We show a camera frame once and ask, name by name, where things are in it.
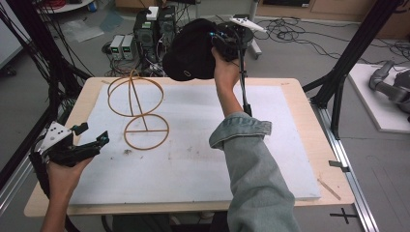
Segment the power supply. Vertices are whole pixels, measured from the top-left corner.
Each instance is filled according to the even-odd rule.
[[[112,58],[114,60],[123,59],[123,49],[121,49],[121,44],[123,43],[124,36],[115,36],[114,40],[111,42],[109,48],[111,49]]]
[[[157,43],[159,29],[156,21],[147,19],[147,15],[140,12],[136,15],[133,34],[136,39],[138,55],[141,58],[142,68],[149,67],[150,63],[158,63]]]
[[[170,47],[176,35],[175,6],[161,9],[158,23],[160,25],[163,46]]]
[[[121,47],[123,49],[124,59],[133,60],[135,58],[136,45],[135,45],[135,41],[133,40],[133,36],[127,35],[124,38]]]

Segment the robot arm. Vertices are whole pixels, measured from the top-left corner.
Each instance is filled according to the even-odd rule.
[[[383,80],[389,75],[389,70],[394,64],[394,61],[388,61],[382,68],[376,70],[370,77],[368,87],[386,95],[389,97],[389,100],[394,103],[402,103],[408,98],[409,92],[383,82]]]
[[[96,141],[81,146],[73,145],[73,134],[79,135],[86,131],[86,123],[66,129],[53,122],[45,135],[44,142],[40,148],[44,158],[69,167],[78,162],[94,157],[100,153],[100,149],[109,142],[108,132],[105,131],[96,138]]]

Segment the denim sleeve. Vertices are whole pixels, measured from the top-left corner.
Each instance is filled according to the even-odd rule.
[[[239,112],[229,115],[212,133],[212,148],[224,151],[231,180],[228,225],[236,231],[300,231],[289,191],[263,138],[271,123]]]

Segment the electronic equipment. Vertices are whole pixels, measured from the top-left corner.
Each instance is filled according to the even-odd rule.
[[[136,39],[142,70],[148,68],[151,65],[150,63],[158,63],[156,50],[160,37],[159,31],[157,22],[147,19],[147,11],[141,11],[136,15],[133,34]]]
[[[158,7],[149,7],[148,10],[150,11],[150,13],[147,14],[147,20],[150,20],[150,21],[157,20],[159,8]]]
[[[175,6],[161,9],[158,23],[160,25],[162,45],[169,48],[176,35]]]
[[[100,149],[109,142],[108,131],[98,136],[95,142],[80,146],[73,145],[73,134],[80,135],[87,130],[87,123],[67,129],[57,122],[52,122],[43,138],[43,143],[39,149],[40,154],[44,156],[45,160],[69,167],[98,155]]]
[[[265,5],[308,7],[310,0],[263,0]]]
[[[124,59],[133,60],[135,58],[136,44],[135,40],[133,39],[133,36],[125,36],[123,43],[121,44],[121,48],[123,49]]]
[[[246,14],[234,15],[231,21],[218,24],[217,32],[210,33],[212,45],[226,61],[238,59],[238,48],[245,54],[253,40],[253,33],[249,28],[264,30],[253,24],[247,20]]]
[[[114,40],[111,42],[109,49],[111,50],[112,58],[114,60],[123,59],[123,49],[121,49],[121,44],[123,43],[124,36],[115,36]]]

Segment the gray floor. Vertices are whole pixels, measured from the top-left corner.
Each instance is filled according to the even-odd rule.
[[[202,15],[215,14],[211,9]],[[232,9],[221,10],[220,15],[236,14]],[[61,14],[62,22],[84,19],[90,26],[99,26],[103,20],[112,16],[109,7],[101,8],[96,13],[79,10],[75,13]],[[324,27],[300,22],[299,26],[307,31],[321,32],[349,40],[357,26]],[[95,76],[104,76],[109,70],[106,56],[101,47],[112,40],[115,34],[128,34],[132,31],[133,21],[121,21],[118,27],[105,31],[103,36],[87,42],[71,42],[70,46]],[[319,35],[303,35],[303,38],[322,45],[329,52],[341,53],[347,43]],[[317,54],[308,44],[276,43],[270,40],[257,40],[263,51],[258,60],[248,54],[247,70],[250,77],[294,77],[302,85],[325,75],[335,65],[336,59]],[[371,46],[364,58],[370,62],[391,59],[405,61],[388,48]],[[0,167],[3,167],[29,130],[34,126],[47,106],[47,86],[42,80],[30,58],[19,54],[11,63],[17,70],[16,76],[0,78]],[[407,62],[402,66],[409,67]],[[316,90],[307,93],[309,97]],[[343,146],[350,158],[352,167],[359,179],[366,200],[372,210],[380,231],[410,231],[410,134],[379,132],[367,114],[349,80],[345,83],[343,104],[340,117],[340,136]],[[23,214],[28,197],[36,183],[33,174],[29,175],[13,202],[0,217],[0,231],[33,231],[38,230],[42,218],[29,218]],[[300,207],[295,215],[304,231],[362,231],[360,222],[350,218],[347,224],[342,217],[330,217],[329,214],[341,213],[340,206],[320,208]],[[354,207],[343,207],[346,214],[354,215]],[[182,221],[196,221],[196,214],[178,215]],[[74,217],[73,221],[82,231],[103,231],[100,218]]]

